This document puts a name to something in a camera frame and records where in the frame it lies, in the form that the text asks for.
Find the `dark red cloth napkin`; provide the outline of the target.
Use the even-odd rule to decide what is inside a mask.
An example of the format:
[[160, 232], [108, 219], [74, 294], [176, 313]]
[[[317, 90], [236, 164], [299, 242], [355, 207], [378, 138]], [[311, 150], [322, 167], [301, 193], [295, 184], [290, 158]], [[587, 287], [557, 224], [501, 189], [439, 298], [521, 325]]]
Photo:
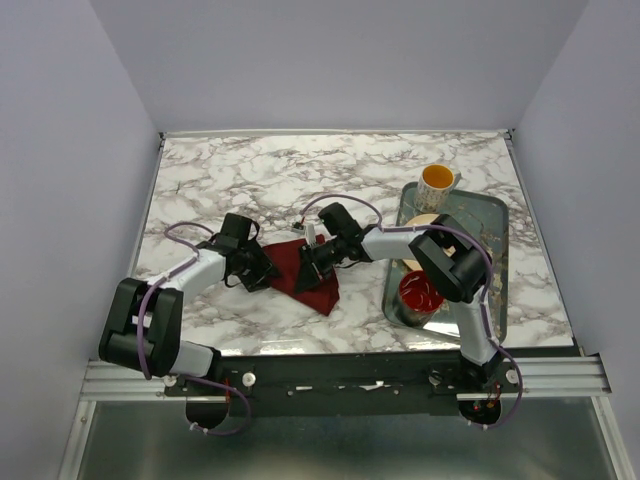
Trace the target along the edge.
[[297, 239], [267, 245], [263, 248], [279, 272], [278, 277], [272, 277], [269, 280], [269, 285], [316, 312], [328, 316], [340, 298], [336, 274], [311, 290], [295, 292], [301, 266], [299, 248], [305, 244], [304, 239]]

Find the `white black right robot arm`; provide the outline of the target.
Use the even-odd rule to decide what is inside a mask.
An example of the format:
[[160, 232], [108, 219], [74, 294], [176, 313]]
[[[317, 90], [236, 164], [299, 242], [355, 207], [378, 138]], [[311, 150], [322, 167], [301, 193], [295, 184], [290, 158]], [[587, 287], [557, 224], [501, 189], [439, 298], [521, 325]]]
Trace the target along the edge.
[[442, 214], [425, 225], [365, 228], [352, 222], [334, 228], [323, 244], [299, 248], [300, 267], [294, 292], [310, 291], [345, 259], [356, 263], [379, 260], [417, 261], [435, 291], [449, 304], [460, 336], [460, 379], [480, 392], [496, 380], [503, 360], [490, 322], [488, 290], [492, 261], [480, 243], [452, 216]]

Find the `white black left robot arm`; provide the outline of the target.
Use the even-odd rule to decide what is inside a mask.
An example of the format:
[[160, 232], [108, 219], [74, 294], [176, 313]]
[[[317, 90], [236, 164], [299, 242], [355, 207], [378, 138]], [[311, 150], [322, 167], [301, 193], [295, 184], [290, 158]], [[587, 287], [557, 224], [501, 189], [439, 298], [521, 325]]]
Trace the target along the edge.
[[204, 290], [235, 276], [248, 292], [269, 287], [280, 272], [256, 239], [217, 236], [191, 247], [192, 254], [148, 280], [117, 285], [99, 342], [99, 358], [146, 377], [187, 375], [201, 395], [214, 393], [222, 372], [220, 353], [181, 339], [184, 306]]

